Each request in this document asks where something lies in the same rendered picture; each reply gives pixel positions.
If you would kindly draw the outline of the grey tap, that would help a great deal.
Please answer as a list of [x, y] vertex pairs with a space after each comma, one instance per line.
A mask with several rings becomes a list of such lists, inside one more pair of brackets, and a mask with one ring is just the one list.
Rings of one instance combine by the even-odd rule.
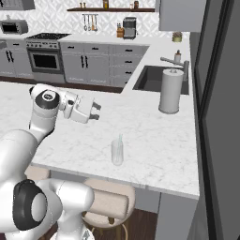
[[160, 57], [160, 60], [168, 62], [168, 63], [172, 63], [172, 64], [177, 65], [177, 66], [181, 66], [183, 68], [183, 70], [184, 70], [183, 81], [186, 82], [188, 80], [189, 61], [186, 60], [183, 63], [181, 63], [181, 62], [177, 62], [177, 61], [165, 58], [165, 57]]

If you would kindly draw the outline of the dark grey sink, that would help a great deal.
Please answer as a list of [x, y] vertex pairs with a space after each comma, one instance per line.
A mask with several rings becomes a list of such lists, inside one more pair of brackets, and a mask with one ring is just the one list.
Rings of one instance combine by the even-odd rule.
[[159, 93], [164, 69], [170, 69], [170, 67], [145, 66], [133, 89]]

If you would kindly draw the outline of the grey base cupboard run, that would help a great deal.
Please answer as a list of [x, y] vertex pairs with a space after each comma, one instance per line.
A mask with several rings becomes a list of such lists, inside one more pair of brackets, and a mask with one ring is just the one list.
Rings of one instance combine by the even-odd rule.
[[143, 45], [61, 42], [68, 83], [124, 88], [148, 47]]

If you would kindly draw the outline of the grey toaster oven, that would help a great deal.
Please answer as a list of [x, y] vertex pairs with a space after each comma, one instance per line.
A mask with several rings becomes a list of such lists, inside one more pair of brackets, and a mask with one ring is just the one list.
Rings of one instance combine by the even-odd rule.
[[28, 32], [26, 20], [3, 20], [0, 21], [0, 28], [4, 34], [22, 35]]

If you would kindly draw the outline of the rail with hanging tools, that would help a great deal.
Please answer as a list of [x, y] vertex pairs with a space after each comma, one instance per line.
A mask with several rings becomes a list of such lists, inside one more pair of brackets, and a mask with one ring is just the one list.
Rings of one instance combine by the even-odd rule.
[[84, 31], [98, 31], [98, 15], [97, 14], [83, 14], [83, 30]]

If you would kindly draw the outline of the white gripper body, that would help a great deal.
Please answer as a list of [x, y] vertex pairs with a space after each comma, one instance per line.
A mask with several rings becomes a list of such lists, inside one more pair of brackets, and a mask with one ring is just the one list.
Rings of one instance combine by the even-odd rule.
[[89, 120], [94, 99], [92, 97], [77, 97], [70, 115], [70, 119], [86, 124]]

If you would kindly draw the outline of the grey extractor hood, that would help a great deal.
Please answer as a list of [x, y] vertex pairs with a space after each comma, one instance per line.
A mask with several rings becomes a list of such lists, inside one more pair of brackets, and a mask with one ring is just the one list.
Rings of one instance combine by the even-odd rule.
[[0, 0], [0, 10], [32, 10], [34, 0]]

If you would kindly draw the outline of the grey wall cupboard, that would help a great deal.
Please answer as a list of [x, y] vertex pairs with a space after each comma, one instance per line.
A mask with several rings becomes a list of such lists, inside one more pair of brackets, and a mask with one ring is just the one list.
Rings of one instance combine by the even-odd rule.
[[197, 32], [202, 30], [206, 0], [160, 0], [160, 31]]

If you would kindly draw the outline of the white paper towel roll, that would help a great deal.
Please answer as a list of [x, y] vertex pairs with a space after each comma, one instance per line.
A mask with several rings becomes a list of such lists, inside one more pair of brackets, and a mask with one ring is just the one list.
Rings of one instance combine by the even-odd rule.
[[162, 113], [175, 114], [179, 111], [179, 100], [184, 72], [176, 68], [164, 69], [158, 109]]

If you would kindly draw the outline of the steel oven with hob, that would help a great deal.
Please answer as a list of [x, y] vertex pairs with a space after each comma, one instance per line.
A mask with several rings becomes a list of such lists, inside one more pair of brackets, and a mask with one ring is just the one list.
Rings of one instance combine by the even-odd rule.
[[39, 33], [25, 39], [34, 79], [43, 83], [64, 83], [64, 66], [59, 39], [62, 33]]

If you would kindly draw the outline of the grey coffee machine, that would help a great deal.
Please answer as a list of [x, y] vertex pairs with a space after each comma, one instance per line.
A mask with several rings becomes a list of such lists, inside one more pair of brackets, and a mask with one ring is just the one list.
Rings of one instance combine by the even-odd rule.
[[136, 37], [136, 18], [126, 17], [123, 20], [124, 36], [123, 39], [134, 39]]

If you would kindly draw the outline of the clear glass cup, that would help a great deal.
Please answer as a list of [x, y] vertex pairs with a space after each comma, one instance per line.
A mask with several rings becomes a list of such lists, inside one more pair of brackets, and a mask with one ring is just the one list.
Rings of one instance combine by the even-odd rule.
[[120, 166], [124, 161], [124, 145], [122, 140], [112, 141], [112, 163]]

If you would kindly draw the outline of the brown knife block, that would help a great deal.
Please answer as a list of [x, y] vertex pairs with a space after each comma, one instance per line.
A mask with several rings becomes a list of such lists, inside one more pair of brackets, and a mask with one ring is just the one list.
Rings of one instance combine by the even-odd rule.
[[117, 24], [116, 36], [118, 38], [123, 38], [124, 37], [124, 28], [121, 26], [120, 22]]

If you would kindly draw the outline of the dark wooden wall shelf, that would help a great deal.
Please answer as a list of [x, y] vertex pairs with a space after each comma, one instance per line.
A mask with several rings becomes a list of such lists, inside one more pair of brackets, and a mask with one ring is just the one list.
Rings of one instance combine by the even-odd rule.
[[89, 12], [155, 12], [154, 8], [126, 8], [126, 7], [109, 7], [108, 9], [105, 9], [103, 7], [86, 7], [86, 8], [81, 8], [81, 7], [74, 7], [74, 8], [69, 8], [67, 11], [89, 11]]

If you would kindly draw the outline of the grey base cupboards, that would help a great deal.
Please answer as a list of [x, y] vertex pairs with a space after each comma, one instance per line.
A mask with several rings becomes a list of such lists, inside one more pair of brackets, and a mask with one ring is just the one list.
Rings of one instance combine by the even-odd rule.
[[0, 38], [0, 76], [33, 79], [24, 39]]

